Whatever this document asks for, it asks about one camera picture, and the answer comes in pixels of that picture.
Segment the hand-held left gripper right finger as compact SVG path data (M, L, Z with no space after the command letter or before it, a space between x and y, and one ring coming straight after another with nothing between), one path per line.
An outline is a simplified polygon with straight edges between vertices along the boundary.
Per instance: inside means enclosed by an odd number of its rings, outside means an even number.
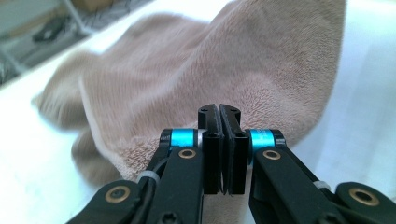
M244 194L248 166L249 137L240 127L241 111L230 105L219 106L224 134L222 150L223 192Z

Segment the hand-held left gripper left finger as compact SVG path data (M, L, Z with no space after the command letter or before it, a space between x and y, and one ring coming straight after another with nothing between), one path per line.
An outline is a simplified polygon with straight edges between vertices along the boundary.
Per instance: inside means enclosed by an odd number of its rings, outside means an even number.
M220 157L223 131L216 105L204 105L198 110L198 129L201 132L201 149L204 153L204 193L221 191Z

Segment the brown terry towel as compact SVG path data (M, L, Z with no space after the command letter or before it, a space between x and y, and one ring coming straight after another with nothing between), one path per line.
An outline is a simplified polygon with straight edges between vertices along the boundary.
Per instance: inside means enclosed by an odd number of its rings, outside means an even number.
M53 125L79 130L74 162L93 185L144 171L166 128L193 128L198 109L240 109L246 129L297 144L330 97L345 0L236 0L203 23L154 14L102 54L61 63L35 98Z

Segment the white foam mat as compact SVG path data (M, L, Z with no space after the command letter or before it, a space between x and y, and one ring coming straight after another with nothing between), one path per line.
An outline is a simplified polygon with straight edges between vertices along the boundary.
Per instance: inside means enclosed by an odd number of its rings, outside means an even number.
M94 188L70 155L77 134L49 125L31 100L68 55L101 53L148 14L210 21L228 0L156 0L0 89L0 224L63 224ZM340 66L322 120L294 153L331 187L369 185L396 200L396 0L347 0Z

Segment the white metal desk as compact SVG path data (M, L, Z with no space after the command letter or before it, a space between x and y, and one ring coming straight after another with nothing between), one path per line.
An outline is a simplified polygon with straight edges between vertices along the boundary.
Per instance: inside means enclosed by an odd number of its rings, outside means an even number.
M89 27L87 27L81 17L79 16L77 10L75 9L74 5L70 0L61 0L61 2L64 4L66 10L68 11L70 17L72 20L75 22L77 26L77 33L80 35L92 35L95 33L95 31Z

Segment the flat black box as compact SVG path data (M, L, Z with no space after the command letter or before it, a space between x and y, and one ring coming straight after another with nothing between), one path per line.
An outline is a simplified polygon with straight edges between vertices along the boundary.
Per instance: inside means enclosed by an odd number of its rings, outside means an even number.
M48 21L43 28L32 36L34 42L53 41L64 28L64 18L54 18Z

